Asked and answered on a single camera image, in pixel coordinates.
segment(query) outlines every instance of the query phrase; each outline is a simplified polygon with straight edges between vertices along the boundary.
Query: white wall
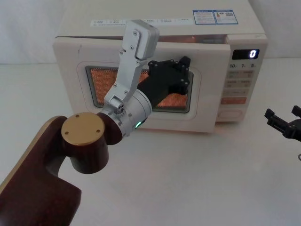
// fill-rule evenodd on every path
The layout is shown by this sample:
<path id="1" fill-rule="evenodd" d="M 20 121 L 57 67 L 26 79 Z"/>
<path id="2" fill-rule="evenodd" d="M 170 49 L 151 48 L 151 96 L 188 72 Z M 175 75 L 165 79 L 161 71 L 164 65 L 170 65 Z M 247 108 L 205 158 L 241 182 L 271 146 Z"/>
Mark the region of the white wall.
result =
<path id="1" fill-rule="evenodd" d="M 68 2 L 0 0 L 0 63 L 53 63 Z M 268 37 L 266 57 L 301 57 L 301 0 L 250 0 Z"/>

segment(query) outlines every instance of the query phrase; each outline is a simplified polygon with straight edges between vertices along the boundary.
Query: orange button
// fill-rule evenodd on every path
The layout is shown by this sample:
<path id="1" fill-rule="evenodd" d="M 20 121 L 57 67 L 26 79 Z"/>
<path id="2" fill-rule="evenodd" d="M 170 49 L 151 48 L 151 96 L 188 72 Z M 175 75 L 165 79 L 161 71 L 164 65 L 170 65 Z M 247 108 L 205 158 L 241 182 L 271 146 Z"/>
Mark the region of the orange button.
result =
<path id="1" fill-rule="evenodd" d="M 224 97 L 222 98 L 222 105 L 244 105 L 246 97 Z"/>

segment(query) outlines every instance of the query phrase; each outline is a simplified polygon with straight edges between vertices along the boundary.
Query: microwave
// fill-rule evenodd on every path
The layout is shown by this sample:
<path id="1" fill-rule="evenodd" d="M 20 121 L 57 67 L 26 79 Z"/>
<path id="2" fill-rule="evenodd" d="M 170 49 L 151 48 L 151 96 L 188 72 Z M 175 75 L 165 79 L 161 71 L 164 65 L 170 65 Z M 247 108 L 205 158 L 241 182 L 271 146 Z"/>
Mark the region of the microwave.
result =
<path id="1" fill-rule="evenodd" d="M 213 132 L 217 121 L 243 120 L 268 44 L 247 0 L 74 2 L 53 48 L 75 113 L 102 110 L 131 19 L 159 29 L 150 60 L 191 59 L 188 94 L 166 97 L 142 128 Z"/>

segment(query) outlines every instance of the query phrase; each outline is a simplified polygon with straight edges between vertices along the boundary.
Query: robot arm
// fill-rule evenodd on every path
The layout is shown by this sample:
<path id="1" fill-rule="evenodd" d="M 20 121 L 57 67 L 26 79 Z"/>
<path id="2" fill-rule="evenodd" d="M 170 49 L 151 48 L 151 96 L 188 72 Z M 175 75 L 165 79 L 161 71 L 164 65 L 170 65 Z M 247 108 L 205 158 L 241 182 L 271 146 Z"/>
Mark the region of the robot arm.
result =
<path id="1" fill-rule="evenodd" d="M 0 185 L 1 226 L 69 225 L 80 204 L 81 190 L 58 177 L 65 157 L 70 157 L 81 173 L 100 171 L 109 159 L 107 145 L 129 136 L 169 94 L 187 93 L 187 57 L 180 62 L 149 62 L 149 76 L 138 85 L 158 35 L 153 26 L 130 21 L 117 79 L 105 97 L 103 110 L 70 118 L 57 116 L 43 125 Z"/>
<path id="2" fill-rule="evenodd" d="M 301 108 L 294 106 L 292 113 L 297 117 L 301 117 Z M 281 132 L 285 138 L 301 141 L 301 119 L 286 122 L 277 117 L 271 109 L 267 109 L 264 116 L 268 119 L 268 125 Z"/>

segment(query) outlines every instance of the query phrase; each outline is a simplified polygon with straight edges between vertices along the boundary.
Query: orange mesh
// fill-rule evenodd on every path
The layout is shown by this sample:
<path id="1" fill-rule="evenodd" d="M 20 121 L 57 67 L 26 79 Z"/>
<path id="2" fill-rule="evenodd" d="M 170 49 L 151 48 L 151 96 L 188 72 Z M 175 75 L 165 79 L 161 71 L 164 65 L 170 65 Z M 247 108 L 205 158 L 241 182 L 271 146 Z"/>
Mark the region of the orange mesh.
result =
<path id="1" fill-rule="evenodd" d="M 111 68 L 91 68 L 91 75 L 98 104 L 103 105 L 104 96 L 114 84 L 117 77 L 117 71 L 117 69 Z M 142 71 L 139 82 L 142 82 L 147 77 L 148 72 Z M 170 94 L 158 104 L 157 109 L 185 110 L 187 101 L 187 95 Z"/>

